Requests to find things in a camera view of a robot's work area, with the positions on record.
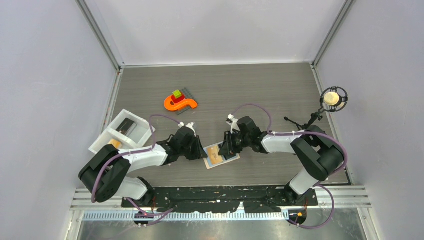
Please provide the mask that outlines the black credit card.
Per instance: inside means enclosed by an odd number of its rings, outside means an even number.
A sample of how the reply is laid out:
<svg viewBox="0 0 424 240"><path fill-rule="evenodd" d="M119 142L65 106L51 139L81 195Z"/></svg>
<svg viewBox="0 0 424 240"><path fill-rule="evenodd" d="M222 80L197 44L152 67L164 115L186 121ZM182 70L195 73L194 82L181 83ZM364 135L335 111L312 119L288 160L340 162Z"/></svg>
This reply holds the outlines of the black credit card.
<svg viewBox="0 0 424 240"><path fill-rule="evenodd" d="M116 128L116 131L124 136L129 136L136 127L136 122L129 118L125 118L122 123Z"/></svg>

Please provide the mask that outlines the tan card holder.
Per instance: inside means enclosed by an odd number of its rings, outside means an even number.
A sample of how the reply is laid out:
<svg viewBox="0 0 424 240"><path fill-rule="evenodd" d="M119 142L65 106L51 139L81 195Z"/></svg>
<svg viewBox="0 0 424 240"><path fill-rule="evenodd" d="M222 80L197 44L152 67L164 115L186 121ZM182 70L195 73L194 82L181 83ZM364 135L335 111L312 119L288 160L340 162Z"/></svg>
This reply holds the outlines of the tan card holder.
<svg viewBox="0 0 424 240"><path fill-rule="evenodd" d="M219 155L219 150L222 146L223 142L221 141L203 148L207 154L207 157L203 159L207 170L240 159L240 155L238 153L233 155Z"/></svg>

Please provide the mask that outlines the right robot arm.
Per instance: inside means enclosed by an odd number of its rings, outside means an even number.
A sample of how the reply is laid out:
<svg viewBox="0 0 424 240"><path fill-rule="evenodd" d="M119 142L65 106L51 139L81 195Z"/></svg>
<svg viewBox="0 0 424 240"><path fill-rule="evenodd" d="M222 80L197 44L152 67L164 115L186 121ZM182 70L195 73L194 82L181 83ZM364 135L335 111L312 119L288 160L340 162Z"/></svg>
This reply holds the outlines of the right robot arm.
<svg viewBox="0 0 424 240"><path fill-rule="evenodd" d="M261 131L249 116L237 119L230 114L226 121L230 130L224 134L220 156L236 155L251 148L261 154L290 153L298 157L302 170L283 190L284 198L291 205L299 205L309 189L325 181L345 161L342 147L315 125L283 133Z"/></svg>

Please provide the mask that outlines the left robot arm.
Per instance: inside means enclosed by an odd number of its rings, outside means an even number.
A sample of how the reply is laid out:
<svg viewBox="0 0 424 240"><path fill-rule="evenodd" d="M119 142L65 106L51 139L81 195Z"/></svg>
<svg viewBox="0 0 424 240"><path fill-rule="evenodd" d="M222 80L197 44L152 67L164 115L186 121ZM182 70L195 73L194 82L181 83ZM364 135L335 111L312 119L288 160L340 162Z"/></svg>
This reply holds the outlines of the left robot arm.
<svg viewBox="0 0 424 240"><path fill-rule="evenodd" d="M78 178L96 203L120 197L141 207L148 207L155 197L153 187L143 177L129 177L129 173L148 167L165 166L176 162L180 157L193 161L207 156L194 129L182 126L167 140L149 147L120 150L111 144L105 145L81 169Z"/></svg>

